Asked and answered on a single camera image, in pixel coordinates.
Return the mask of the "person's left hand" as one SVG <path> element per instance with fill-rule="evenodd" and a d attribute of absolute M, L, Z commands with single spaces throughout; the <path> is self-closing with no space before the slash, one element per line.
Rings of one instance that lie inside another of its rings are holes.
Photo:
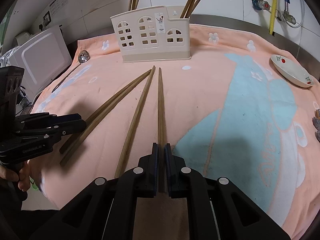
<path fill-rule="evenodd" d="M 23 192 L 27 192 L 30 189 L 29 176 L 30 168 L 27 161 L 23 163 L 23 166 L 18 173 L 1 165 L 1 179 L 18 182 L 18 188 Z"/>

